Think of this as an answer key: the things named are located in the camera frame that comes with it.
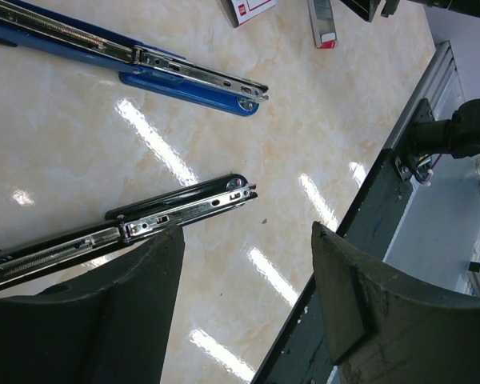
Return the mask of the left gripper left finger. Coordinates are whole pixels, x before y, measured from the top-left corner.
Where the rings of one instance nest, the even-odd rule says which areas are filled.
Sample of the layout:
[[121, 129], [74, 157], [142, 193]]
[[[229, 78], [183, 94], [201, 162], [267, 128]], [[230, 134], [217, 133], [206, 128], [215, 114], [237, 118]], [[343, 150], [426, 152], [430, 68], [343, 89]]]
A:
[[157, 383], [185, 241], [172, 226], [32, 296], [0, 298], [0, 383]]

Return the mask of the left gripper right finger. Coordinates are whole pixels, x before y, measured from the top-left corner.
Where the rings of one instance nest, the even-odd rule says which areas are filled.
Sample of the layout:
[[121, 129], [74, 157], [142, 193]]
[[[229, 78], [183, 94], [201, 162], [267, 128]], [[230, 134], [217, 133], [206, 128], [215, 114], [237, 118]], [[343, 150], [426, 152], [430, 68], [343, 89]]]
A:
[[480, 298], [351, 255], [370, 332], [334, 364], [343, 383], [480, 383]]

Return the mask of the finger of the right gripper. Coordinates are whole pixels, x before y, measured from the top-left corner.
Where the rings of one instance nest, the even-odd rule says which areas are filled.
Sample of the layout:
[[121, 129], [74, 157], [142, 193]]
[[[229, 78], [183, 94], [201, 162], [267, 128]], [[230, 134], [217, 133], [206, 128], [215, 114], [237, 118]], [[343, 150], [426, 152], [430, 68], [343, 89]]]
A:
[[341, 0], [341, 2], [352, 10], [365, 22], [372, 22], [379, 7], [380, 0]]

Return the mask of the red staple tray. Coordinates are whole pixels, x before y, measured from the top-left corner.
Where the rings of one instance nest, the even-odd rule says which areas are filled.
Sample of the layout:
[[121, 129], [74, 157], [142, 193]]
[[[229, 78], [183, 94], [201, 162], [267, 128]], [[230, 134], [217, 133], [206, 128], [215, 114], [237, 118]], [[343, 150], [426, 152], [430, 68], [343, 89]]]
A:
[[330, 0], [309, 0], [308, 8], [316, 48], [335, 48], [337, 35]]

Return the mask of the black stapler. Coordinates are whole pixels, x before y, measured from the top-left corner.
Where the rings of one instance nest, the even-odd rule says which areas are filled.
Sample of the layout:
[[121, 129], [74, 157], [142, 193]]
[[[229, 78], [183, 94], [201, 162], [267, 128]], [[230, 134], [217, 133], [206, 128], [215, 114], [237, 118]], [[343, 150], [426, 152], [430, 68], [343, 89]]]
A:
[[0, 250], [0, 291], [88, 262], [255, 200], [256, 185], [227, 174], [110, 210], [102, 222]]

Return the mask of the red staple box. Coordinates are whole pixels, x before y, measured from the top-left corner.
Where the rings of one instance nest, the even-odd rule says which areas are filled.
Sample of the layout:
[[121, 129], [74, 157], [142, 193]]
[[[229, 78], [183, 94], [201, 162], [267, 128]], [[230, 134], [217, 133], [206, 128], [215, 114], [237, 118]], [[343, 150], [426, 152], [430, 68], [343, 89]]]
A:
[[233, 28], [276, 6], [276, 0], [222, 0], [221, 5]]

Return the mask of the blue stapler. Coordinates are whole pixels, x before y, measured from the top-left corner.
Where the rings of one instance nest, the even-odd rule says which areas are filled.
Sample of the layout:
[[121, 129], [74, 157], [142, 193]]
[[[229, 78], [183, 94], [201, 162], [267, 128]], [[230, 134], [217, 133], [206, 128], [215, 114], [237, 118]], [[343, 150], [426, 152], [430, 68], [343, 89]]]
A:
[[243, 117], [269, 98], [259, 82], [24, 1], [0, 1], [0, 44], [107, 68], [128, 86]]

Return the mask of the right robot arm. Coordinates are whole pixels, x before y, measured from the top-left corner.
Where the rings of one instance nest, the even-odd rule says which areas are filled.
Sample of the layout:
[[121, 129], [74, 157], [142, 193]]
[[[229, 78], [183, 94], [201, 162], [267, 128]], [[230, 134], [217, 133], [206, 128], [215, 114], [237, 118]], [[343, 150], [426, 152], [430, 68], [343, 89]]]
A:
[[[420, 1], [420, 5], [480, 18], [480, 1]], [[480, 154], [480, 98], [463, 103], [451, 118], [419, 123], [410, 130], [414, 156], [449, 154], [453, 158]]]

